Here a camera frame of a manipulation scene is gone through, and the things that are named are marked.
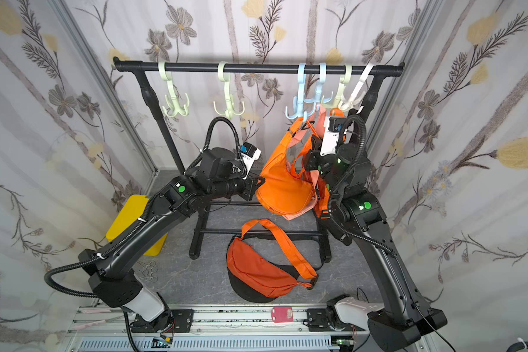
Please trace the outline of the bright orange sling bag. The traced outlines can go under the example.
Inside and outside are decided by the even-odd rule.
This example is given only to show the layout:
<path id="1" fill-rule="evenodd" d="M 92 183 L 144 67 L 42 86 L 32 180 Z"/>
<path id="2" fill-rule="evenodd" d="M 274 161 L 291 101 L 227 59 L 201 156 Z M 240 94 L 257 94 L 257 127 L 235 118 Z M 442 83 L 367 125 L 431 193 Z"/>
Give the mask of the bright orange sling bag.
<path id="1" fill-rule="evenodd" d="M 312 183 L 299 183 L 286 167 L 288 150 L 305 136 L 304 124 L 299 118 L 289 127 L 260 174 L 265 183 L 257 190 L 257 198 L 273 214 L 295 214 L 308 205 L 315 193 Z"/>

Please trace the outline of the pink sling bag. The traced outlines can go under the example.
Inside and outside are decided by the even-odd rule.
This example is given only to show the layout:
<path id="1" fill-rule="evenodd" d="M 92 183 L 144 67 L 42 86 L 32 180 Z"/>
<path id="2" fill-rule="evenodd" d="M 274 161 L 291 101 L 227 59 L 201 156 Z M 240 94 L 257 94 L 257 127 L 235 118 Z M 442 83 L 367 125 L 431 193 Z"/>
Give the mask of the pink sling bag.
<path id="1" fill-rule="evenodd" d="M 306 141 L 306 143 L 304 144 L 302 151 L 299 153 L 299 155 L 297 155 L 297 157 L 293 160 L 293 162 L 290 163 L 289 161 L 287 161 L 286 167 L 288 167 L 290 174 L 293 177 L 295 177 L 299 183 L 302 183 L 302 182 L 312 183 L 314 190 L 315 190 L 315 187 L 318 184 L 318 179 L 320 178 L 319 172 L 318 171 L 307 172 L 303 169 L 303 157 L 309 151 L 312 150 L 312 143 L 314 141 L 314 138 L 316 138 L 315 144 L 319 147 L 318 144 L 320 142 L 320 139 L 318 138 L 318 135 L 315 132 L 315 128 L 312 129 L 312 134 L 309 137 L 309 139 Z M 303 207 L 301 211 L 296 212 L 295 214 L 284 215 L 283 217 L 287 219 L 288 221 L 290 221 L 290 220 L 293 220 L 305 214 L 308 211 L 314 210 L 315 204 L 318 201 L 317 196 L 318 196 L 318 192 L 315 190 L 315 193 L 310 199 L 310 202 L 308 203 L 308 205 Z"/>

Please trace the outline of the red-orange sling bag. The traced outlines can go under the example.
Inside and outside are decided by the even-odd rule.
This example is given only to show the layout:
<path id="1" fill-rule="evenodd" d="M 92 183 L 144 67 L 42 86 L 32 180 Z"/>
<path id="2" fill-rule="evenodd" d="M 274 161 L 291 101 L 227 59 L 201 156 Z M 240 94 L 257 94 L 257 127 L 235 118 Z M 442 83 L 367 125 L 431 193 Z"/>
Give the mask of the red-orange sling bag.
<path id="1" fill-rule="evenodd" d="M 245 243 L 246 234 L 256 225 L 274 237 L 289 265 L 276 265 Z M 312 290 L 318 281 L 317 269 L 299 252 L 284 230 L 268 219 L 245 223 L 240 236 L 227 248 L 227 274 L 233 291 L 252 303 L 270 303 L 286 296 L 296 287 Z"/>

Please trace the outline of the dark orange backpack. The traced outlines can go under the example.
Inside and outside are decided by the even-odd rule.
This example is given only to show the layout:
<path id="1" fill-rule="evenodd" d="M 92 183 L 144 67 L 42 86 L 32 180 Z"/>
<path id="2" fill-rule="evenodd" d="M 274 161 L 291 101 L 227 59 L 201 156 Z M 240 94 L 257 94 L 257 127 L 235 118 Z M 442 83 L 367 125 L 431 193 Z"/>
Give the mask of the dark orange backpack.
<path id="1" fill-rule="evenodd" d="M 333 109 L 327 109 L 325 107 L 321 107 L 318 113 L 318 117 L 315 119 L 314 128 L 315 132 L 318 135 L 318 138 L 320 139 L 319 142 L 319 148 L 322 147 L 322 141 L 324 139 L 324 134 L 326 131 L 325 123 L 328 120 L 327 113 L 330 112 L 332 116 L 335 117 L 344 117 L 345 113 L 340 110 L 339 108 L 333 108 Z M 322 179 L 318 179 L 318 184 L 315 187 L 315 190 L 318 192 L 318 201 L 315 204 L 314 212 L 315 215 L 321 219 L 324 216 L 328 216 L 328 198 L 329 198 L 329 191 L 327 190 L 326 183 Z"/>

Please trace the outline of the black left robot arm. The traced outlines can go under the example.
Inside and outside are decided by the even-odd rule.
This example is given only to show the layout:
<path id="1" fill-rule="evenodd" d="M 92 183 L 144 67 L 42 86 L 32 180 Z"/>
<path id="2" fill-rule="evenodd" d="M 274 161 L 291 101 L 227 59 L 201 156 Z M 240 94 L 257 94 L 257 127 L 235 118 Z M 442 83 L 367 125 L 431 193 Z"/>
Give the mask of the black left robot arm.
<path id="1" fill-rule="evenodd" d="M 248 142 L 235 153 L 224 148 L 202 152 L 199 163 L 152 196 L 118 238 L 96 253 L 80 254 L 80 260 L 92 261 L 84 265 L 92 292 L 108 306 L 134 312 L 146 322 L 168 318 L 164 300 L 133 272 L 135 263 L 173 227 L 204 211 L 213 200 L 236 195 L 251 200 L 264 182 L 249 174 L 260 155 Z"/>

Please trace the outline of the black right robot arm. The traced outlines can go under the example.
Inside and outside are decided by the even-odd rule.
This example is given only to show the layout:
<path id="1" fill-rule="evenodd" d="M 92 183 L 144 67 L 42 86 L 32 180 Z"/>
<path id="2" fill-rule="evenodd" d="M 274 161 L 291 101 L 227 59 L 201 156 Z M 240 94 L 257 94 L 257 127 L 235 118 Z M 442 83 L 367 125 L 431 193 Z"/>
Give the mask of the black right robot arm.
<path id="1" fill-rule="evenodd" d="M 365 186 L 370 161 L 365 149 L 343 144 L 335 153 L 321 155 L 319 147 L 303 157 L 309 172 L 318 172 L 321 200 L 327 209 L 318 221 L 345 245 L 354 242 L 361 250 L 381 293 L 381 304 L 365 308 L 343 299 L 336 303 L 338 318 L 361 325 L 383 351 L 398 351 L 422 336 L 447 325 L 440 309 L 432 308 L 420 293 L 393 241 L 387 216 L 378 198 Z"/>

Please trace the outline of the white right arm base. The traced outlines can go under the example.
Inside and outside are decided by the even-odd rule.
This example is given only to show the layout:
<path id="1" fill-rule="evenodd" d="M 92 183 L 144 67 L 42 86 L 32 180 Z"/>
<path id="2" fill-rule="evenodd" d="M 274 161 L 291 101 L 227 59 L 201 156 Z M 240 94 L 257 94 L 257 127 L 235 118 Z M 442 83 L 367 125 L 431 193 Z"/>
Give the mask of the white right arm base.
<path id="1" fill-rule="evenodd" d="M 332 320 L 337 325 L 349 324 L 368 331 L 368 314 L 384 308 L 383 303 L 366 302 L 353 296 L 340 295 L 327 302 L 327 307 L 333 311 Z"/>

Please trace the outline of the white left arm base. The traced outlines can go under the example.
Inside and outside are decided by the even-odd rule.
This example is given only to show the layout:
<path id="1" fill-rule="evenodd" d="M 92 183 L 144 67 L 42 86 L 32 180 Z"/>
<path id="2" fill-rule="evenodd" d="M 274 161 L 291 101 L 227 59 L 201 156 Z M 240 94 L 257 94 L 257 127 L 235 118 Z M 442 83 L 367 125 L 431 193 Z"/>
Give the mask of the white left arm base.
<path id="1" fill-rule="evenodd" d="M 148 323 L 167 322 L 171 313 L 161 295 L 147 287 L 143 287 L 136 297 L 123 305 L 123 309 L 134 312 Z"/>

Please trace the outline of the blue hook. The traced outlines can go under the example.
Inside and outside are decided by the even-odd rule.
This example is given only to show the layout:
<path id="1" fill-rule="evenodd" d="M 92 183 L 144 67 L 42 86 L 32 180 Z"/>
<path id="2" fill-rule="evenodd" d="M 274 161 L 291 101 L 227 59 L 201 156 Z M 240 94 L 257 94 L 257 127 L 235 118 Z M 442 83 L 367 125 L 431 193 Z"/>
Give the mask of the blue hook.
<path id="1" fill-rule="evenodd" d="M 306 82 L 306 74 L 305 74 L 305 67 L 306 64 L 302 63 L 299 64 L 298 70 L 297 70 L 297 80 L 298 80 L 298 91 L 297 95 L 293 98 L 293 114 L 288 114 L 287 108 L 285 108 L 285 116 L 289 120 L 297 120 L 299 118 L 303 118 L 303 123 L 306 123 L 309 113 L 305 110 L 305 82 Z"/>
<path id="2" fill-rule="evenodd" d="M 305 98 L 304 102 L 307 104 L 320 104 L 324 95 L 323 95 L 323 86 L 326 82 L 327 76 L 327 64 L 322 62 L 319 64 L 319 79 L 315 84 L 315 96 L 313 98 Z"/>

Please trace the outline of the green hook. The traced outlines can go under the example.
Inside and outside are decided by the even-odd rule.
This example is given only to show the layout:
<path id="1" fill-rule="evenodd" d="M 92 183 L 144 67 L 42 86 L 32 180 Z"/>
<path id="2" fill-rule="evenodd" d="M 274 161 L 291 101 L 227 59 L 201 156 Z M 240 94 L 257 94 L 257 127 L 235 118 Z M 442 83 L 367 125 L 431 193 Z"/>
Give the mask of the green hook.
<path id="1" fill-rule="evenodd" d="M 231 73 L 228 73 L 224 70 L 226 64 L 227 64 L 226 61 L 221 61 L 217 66 L 218 79 L 221 83 L 223 83 L 224 102 L 225 102 L 226 107 L 223 112 L 220 112 L 217 109 L 217 105 L 215 101 L 213 102 L 213 106 L 214 106 L 215 113 L 217 113 L 219 116 L 223 116 L 223 117 L 226 117 L 228 120 L 232 120 L 234 116 L 242 116 L 242 114 L 245 113 L 246 108 L 245 108 L 245 103 L 243 101 L 241 102 L 242 110 L 236 111 L 234 108 L 233 95 L 230 92 Z"/>
<path id="2" fill-rule="evenodd" d="M 352 77 L 352 65 L 345 65 L 345 73 L 342 76 L 340 76 L 336 95 L 329 102 L 322 102 L 323 107 L 325 107 L 326 109 L 337 109 L 338 108 L 340 102 L 342 101 L 346 86 L 351 80 L 351 77 Z"/>
<path id="3" fill-rule="evenodd" d="M 177 117 L 178 115 L 182 117 L 189 116 L 189 96 L 188 94 L 185 95 L 186 102 L 185 104 L 181 105 L 180 99 L 175 89 L 172 73 L 166 70 L 165 62 L 158 63 L 158 73 L 161 79 L 167 84 L 168 91 L 168 94 L 165 95 L 165 101 L 167 106 L 161 107 L 163 115 L 169 118 Z"/>

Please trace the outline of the green hook far left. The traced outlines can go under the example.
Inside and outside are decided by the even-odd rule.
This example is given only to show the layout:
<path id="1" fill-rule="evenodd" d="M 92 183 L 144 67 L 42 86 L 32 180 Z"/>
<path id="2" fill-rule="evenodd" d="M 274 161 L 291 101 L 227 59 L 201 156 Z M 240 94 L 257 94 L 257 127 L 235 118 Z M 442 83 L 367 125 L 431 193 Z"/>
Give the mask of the green hook far left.
<path id="1" fill-rule="evenodd" d="M 185 95 L 186 102 L 185 104 L 181 105 L 180 99 L 175 89 L 172 73 L 166 70 L 165 62 L 158 63 L 158 73 L 161 79 L 167 84 L 168 91 L 168 94 L 165 95 L 165 101 L 167 106 L 161 107 L 163 115 L 169 118 L 177 117 L 178 115 L 182 117 L 189 116 L 189 96 L 188 94 Z"/>

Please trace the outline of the yellow lidded box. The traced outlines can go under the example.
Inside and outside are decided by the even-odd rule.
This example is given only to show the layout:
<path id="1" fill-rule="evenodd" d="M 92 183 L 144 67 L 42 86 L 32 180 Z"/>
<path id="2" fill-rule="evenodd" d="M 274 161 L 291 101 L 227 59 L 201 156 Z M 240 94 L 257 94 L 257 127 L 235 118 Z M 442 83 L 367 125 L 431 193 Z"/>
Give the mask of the yellow lidded box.
<path id="1" fill-rule="evenodd" d="M 128 198 L 122 210 L 117 215 L 117 218 L 112 223 L 110 229 L 106 234 L 108 241 L 116 239 L 124 230 L 131 226 L 135 220 L 143 214 L 143 211 L 148 203 L 148 198 L 144 195 L 132 195 Z M 156 257 L 161 253 L 167 234 L 160 238 L 148 251 L 145 256 Z"/>

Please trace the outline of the black clothes rack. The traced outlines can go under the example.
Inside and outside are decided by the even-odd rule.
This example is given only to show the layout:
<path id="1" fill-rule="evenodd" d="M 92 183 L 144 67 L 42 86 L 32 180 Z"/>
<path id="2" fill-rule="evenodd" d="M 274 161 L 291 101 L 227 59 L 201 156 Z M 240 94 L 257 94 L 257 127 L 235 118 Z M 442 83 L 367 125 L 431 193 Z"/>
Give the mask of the black clothes rack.
<path id="1" fill-rule="evenodd" d="M 164 122 L 164 116 L 161 108 L 158 106 L 158 97 L 151 87 L 150 82 L 146 76 L 148 71 L 157 71 L 158 63 L 143 62 L 133 60 L 113 59 L 114 67 L 119 72 L 130 72 L 135 76 L 139 88 L 141 89 L 143 100 L 149 108 L 153 118 L 158 124 L 159 130 L 162 133 L 167 147 L 171 152 L 172 158 L 177 166 L 179 172 L 185 172 L 183 161 L 177 151 L 170 130 Z M 384 79 L 389 77 L 402 76 L 406 64 L 404 62 L 398 65 L 375 65 L 370 71 L 373 77 L 373 83 L 365 95 L 365 117 L 368 117 L 376 105 L 378 94 Z M 185 73 L 216 73 L 219 66 L 216 63 L 169 63 L 165 62 L 163 68 L 169 72 L 185 72 Z M 223 71 L 225 73 L 274 73 L 274 74 L 296 74 L 299 67 L 297 65 L 273 65 L 273 64 L 225 64 Z M 194 236 L 189 249 L 189 257 L 196 260 L 202 249 L 202 242 L 205 234 L 232 234 L 232 230 L 208 228 L 207 222 L 210 217 L 210 209 L 213 205 L 225 205 L 222 201 L 213 201 L 206 205 L 199 211 L 198 220 L 194 229 Z M 328 263 L 331 261 L 331 247 L 329 243 L 329 235 L 327 229 L 320 221 L 316 221 L 317 230 L 315 231 L 289 231 L 287 234 L 293 236 L 296 240 L 314 240 L 319 244 L 319 252 L 321 259 Z"/>

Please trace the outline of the pink tag on rail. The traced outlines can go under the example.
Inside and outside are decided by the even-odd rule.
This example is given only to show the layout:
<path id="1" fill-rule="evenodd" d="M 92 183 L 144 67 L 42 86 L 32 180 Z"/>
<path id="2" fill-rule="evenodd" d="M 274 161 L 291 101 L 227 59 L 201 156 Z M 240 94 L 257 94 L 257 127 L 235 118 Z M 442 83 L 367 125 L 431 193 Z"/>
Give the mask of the pink tag on rail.
<path id="1" fill-rule="evenodd" d="M 293 323 L 293 308 L 289 306 L 275 306 L 271 310 L 271 319 L 274 324 Z"/>

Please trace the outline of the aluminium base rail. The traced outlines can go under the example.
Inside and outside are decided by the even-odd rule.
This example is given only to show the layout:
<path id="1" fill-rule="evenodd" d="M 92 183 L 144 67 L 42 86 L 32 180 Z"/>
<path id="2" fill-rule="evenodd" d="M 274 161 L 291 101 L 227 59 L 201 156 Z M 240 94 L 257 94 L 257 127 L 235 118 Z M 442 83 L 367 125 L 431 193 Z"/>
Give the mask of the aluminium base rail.
<path id="1" fill-rule="evenodd" d="M 293 323 L 274 324 L 275 306 L 293 308 Z M 379 351 L 368 331 L 337 328 L 325 304 L 186 304 L 171 307 L 170 330 L 127 332 L 120 309 L 81 307 L 60 351 Z"/>

